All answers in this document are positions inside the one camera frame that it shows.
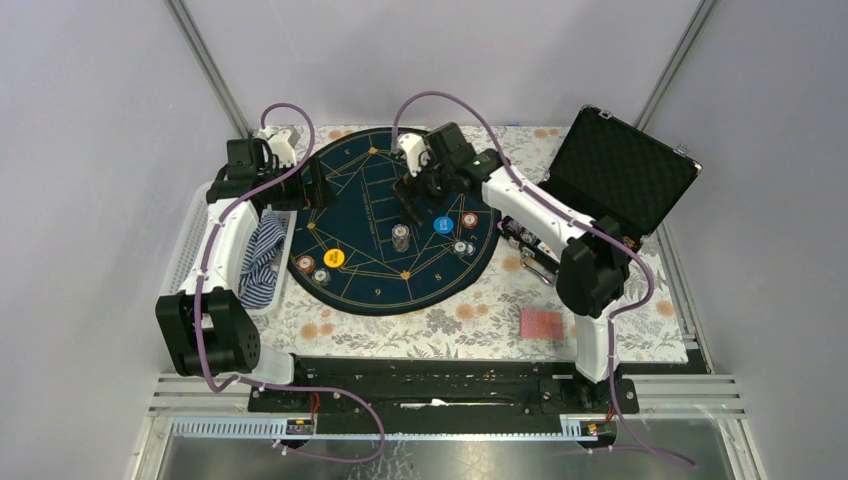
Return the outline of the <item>blue ten chip stack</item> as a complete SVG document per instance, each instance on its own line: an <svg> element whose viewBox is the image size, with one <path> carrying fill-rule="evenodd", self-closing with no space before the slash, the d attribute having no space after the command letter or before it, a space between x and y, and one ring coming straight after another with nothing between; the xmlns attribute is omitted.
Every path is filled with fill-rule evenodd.
<svg viewBox="0 0 848 480"><path fill-rule="evenodd" d="M396 224L391 230L391 241L394 250L404 253L409 249L411 238L410 227L405 224Z"/></svg>

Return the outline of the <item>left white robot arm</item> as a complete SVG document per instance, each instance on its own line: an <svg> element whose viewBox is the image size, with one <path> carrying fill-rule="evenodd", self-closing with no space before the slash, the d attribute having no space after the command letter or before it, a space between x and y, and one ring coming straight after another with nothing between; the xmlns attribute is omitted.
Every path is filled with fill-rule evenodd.
<svg viewBox="0 0 848 480"><path fill-rule="evenodd" d="M262 357L258 328L239 298L250 241L263 212L331 205L320 161L296 160L286 134L230 140L227 162L205 192L199 250L175 292L162 295L155 316L177 374L210 377L278 371Z"/></svg>

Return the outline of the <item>yellow dealer button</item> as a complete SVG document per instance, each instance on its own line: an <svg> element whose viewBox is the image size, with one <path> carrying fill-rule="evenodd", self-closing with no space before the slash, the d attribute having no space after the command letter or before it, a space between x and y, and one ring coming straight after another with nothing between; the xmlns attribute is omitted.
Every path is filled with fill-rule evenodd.
<svg viewBox="0 0 848 480"><path fill-rule="evenodd" d="M345 252L340 248L331 248L323 255L323 262L327 268L338 269L346 260Z"/></svg>

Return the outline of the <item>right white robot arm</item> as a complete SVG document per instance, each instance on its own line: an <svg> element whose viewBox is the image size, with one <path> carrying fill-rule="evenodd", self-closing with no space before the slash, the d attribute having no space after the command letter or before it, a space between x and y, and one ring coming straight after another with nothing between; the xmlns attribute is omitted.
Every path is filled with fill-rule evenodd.
<svg viewBox="0 0 848 480"><path fill-rule="evenodd" d="M601 410L613 398L608 379L618 366L605 317L629 277L631 252L621 242L617 223L595 221L565 206L528 181L500 147L476 152L454 123L423 133L394 127L391 142L407 165L393 190L408 221L428 225L450 197L470 195L555 251L556 291L578 330L575 366L583 378L575 382L573 396L583 410Z"/></svg>

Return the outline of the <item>red card deck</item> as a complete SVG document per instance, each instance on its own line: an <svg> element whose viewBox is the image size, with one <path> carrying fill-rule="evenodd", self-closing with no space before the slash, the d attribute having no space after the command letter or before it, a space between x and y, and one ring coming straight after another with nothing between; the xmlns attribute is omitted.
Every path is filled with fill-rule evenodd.
<svg viewBox="0 0 848 480"><path fill-rule="evenodd" d="M527 340L562 341L565 337L563 316L555 311L523 310L519 335Z"/></svg>

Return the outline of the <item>blue dealer button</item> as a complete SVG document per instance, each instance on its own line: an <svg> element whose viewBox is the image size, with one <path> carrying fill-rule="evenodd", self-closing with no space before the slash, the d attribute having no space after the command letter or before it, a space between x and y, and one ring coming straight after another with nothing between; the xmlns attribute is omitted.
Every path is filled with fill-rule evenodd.
<svg viewBox="0 0 848 480"><path fill-rule="evenodd" d="M433 229L440 235L452 235L454 222L449 216L439 216L433 221Z"/></svg>

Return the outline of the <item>red five chip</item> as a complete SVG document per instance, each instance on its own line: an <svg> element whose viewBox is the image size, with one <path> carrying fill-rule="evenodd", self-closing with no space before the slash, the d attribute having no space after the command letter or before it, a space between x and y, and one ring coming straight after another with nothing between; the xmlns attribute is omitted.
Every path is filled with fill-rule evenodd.
<svg viewBox="0 0 848 480"><path fill-rule="evenodd" d="M309 255L302 255L295 262L298 271L304 274L311 273L316 268L315 260Z"/></svg>
<svg viewBox="0 0 848 480"><path fill-rule="evenodd" d="M475 228L478 224L478 217L472 212L466 212L462 214L461 221L466 228Z"/></svg>

